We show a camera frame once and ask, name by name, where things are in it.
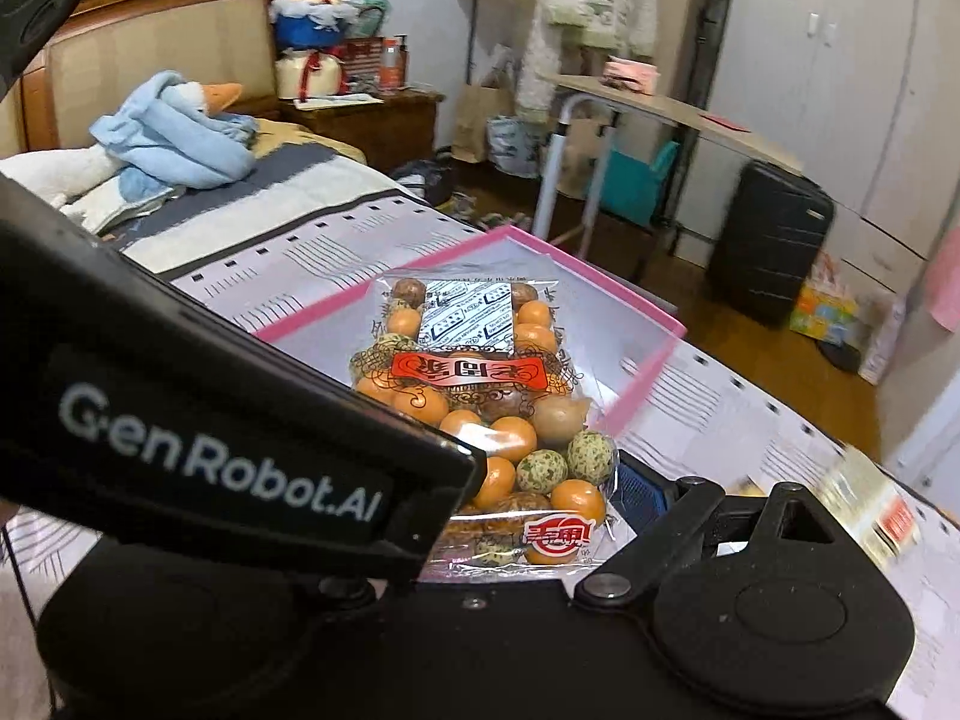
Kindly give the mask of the teal tote bag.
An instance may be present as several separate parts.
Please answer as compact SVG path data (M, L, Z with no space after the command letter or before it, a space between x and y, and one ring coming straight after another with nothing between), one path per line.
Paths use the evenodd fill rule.
M677 142L667 142L652 163L645 163L614 149L608 156L602 184L602 210L627 223L647 226L661 199L677 151Z

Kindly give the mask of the wooden nightstand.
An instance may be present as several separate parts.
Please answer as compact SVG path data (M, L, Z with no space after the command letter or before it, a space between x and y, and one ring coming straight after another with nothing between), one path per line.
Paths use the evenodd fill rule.
M306 127L316 135L358 148L377 171L389 174L404 164L429 160L434 154L434 132L443 94L400 91L377 104L299 110L280 104L284 121Z

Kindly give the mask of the light blue blanket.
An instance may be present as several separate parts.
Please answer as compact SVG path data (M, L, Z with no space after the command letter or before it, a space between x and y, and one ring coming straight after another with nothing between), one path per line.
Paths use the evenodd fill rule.
M177 71L158 71L89 133L114 160L119 193L132 205L244 179L256 165L259 133L245 114L208 114L203 88Z

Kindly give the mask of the brown paper bag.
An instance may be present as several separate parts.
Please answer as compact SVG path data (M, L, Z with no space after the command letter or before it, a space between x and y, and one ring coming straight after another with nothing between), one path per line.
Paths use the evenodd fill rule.
M452 157L477 164L487 159L487 124L490 119L514 114L514 94L506 78L491 85L464 85L455 105Z

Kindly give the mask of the colourful gift bag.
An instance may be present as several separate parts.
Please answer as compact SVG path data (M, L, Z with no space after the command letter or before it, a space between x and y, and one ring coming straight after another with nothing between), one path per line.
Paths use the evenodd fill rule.
M853 291L841 279L838 265L825 252L820 252L805 278L788 328L833 346L843 346L851 338L859 317L859 305Z

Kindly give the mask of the white goose plush toy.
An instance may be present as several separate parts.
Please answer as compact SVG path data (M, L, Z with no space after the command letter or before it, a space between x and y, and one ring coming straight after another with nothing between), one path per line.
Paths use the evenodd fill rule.
M233 114L229 106L239 98L242 86L200 85L208 114ZM119 171L124 165L114 160L93 138L85 148L25 151L2 161L2 174L22 185L55 210L64 213L86 231L107 231L114 224L145 216L178 195L132 205L119 193Z

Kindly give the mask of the pink hanging bag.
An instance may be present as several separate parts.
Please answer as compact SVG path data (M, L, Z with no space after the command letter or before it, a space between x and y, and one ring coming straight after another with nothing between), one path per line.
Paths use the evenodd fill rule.
M926 270L923 304L932 320L947 332L960 327L960 227L946 232Z

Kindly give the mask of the white leg folding table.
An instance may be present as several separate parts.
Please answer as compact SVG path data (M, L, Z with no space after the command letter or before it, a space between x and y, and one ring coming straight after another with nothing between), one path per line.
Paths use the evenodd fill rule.
M746 160L776 164L794 176L799 176L802 172L800 159L782 146L770 142L768 138L752 130L737 130L729 122L721 121L706 110L683 101L662 94L647 96L617 89L602 83L594 76L544 73L540 78L555 86L555 91L562 95L562 100L555 127L548 140L539 198L532 222L532 234L536 238L544 241L550 239L558 182L562 177L563 153L568 141L569 127L574 122L574 114L587 106L608 112L608 122L599 133L601 148L594 166L594 179L590 181L587 189L581 219L571 231L551 238L555 245L569 239L576 241L576 255L579 259L585 259L589 254L597 216L601 210L602 182L610 154L617 146L633 158L652 158L659 146L670 142L679 145L675 161L665 174L661 198L654 205L649 220L652 234L659 236L669 232L674 241L678 241L683 232L683 227L677 221L677 213L685 182L686 160L698 142L712 143Z

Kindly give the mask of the wooden padded headboard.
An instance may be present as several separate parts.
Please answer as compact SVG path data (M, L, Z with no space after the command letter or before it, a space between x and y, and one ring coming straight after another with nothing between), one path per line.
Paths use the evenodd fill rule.
M2 103L2 154L76 148L150 76L238 83L233 109L280 110L268 0L80 0Z

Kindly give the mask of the large cream snack bag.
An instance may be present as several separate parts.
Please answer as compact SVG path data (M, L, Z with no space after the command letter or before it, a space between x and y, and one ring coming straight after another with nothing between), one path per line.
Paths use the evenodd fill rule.
M815 497L880 569L898 564L921 541L895 481L851 444L815 486Z

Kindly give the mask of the clear bag of mixed nuts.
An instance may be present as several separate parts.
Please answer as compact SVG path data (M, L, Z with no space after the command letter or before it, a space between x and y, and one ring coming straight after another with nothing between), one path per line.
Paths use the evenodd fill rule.
M459 505L428 557L428 582L574 582L633 541L613 509L619 447L584 421L582 403L556 406L542 395L516 410L514 388L485 415L478 401L455 408L446 390L384 367L403 361L378 341L358 357L368 374L352 379L362 394L436 427L485 460L477 491Z

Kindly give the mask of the pink cardboard box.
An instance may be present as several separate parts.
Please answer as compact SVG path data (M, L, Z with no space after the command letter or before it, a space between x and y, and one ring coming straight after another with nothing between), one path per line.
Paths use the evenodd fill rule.
M455 408L516 390L582 403L618 434L643 406L685 328L594 266L516 227L466 241L295 310L259 338L342 380L368 374L359 353L386 343L384 367L446 390Z

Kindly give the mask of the black suitcase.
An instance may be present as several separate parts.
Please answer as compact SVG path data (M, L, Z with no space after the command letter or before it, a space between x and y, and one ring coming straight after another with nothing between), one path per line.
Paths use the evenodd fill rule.
M835 219L807 177L750 161L706 267L706 293L766 327L782 327Z

